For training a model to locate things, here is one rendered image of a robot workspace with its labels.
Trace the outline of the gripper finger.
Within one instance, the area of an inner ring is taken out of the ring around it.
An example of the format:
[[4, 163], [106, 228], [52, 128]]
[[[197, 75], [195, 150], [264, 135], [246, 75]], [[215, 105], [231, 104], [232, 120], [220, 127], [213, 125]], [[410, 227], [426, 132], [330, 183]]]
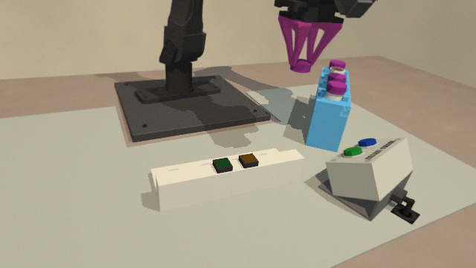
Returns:
[[[292, 20], [283, 16], [278, 16], [278, 21], [286, 42], [289, 65], [295, 67], [303, 45], [308, 36], [311, 24], [300, 20]], [[292, 30], [295, 31], [295, 48], [293, 51]]]
[[[306, 50], [306, 59], [312, 62], [314, 65], [317, 58], [320, 56], [321, 52], [329, 44], [329, 42], [334, 38], [334, 36], [342, 29], [343, 23], [332, 23], [332, 22], [310, 22], [311, 28], [307, 36], [307, 50]], [[318, 34], [318, 29], [324, 31], [320, 42], [318, 43], [317, 48], [314, 51], [315, 40]], [[314, 51], [314, 53], [313, 53]]]

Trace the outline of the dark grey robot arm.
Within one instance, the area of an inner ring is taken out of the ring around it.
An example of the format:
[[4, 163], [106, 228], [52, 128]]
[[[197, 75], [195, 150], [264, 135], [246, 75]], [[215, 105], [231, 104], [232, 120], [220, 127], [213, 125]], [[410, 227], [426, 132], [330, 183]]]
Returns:
[[[346, 18], [361, 18], [378, 0], [298, 1], [335, 4]], [[167, 26], [164, 26], [164, 47], [159, 57], [159, 62], [165, 64], [166, 85], [135, 90], [135, 96], [142, 104], [220, 93], [220, 88], [210, 81], [192, 81], [191, 62], [197, 61], [205, 50], [202, 8], [203, 0], [172, 0]]]

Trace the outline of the cream long bar with two dark lamps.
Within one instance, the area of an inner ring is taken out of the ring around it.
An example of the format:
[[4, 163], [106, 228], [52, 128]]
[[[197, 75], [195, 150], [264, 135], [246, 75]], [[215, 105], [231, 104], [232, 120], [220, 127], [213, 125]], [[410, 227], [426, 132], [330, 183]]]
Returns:
[[160, 212], [300, 180], [304, 157], [276, 148], [151, 169]]

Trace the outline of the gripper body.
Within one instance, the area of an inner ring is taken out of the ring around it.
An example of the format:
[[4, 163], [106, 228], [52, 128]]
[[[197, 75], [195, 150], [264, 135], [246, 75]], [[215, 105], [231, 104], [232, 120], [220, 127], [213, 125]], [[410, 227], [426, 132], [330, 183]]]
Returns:
[[274, 6], [288, 7], [288, 11], [280, 10], [279, 15], [292, 20], [300, 20], [302, 22], [344, 22], [344, 19], [335, 16], [335, 13], [339, 13], [335, 4], [307, 3], [298, 0], [274, 0]]

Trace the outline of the blue rectangular tube holder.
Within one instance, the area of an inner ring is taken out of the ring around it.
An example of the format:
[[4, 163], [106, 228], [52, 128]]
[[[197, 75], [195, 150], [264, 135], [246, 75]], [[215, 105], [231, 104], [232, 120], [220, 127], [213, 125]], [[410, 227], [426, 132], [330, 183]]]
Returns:
[[306, 139], [306, 146], [338, 152], [351, 109], [349, 72], [345, 70], [344, 73], [348, 78], [345, 83], [347, 84], [347, 90], [340, 101], [333, 101], [326, 98], [328, 74], [329, 68], [322, 68], [321, 79], [317, 90], [318, 94], [316, 93], [317, 97], [315, 96], [309, 125], [310, 128]]

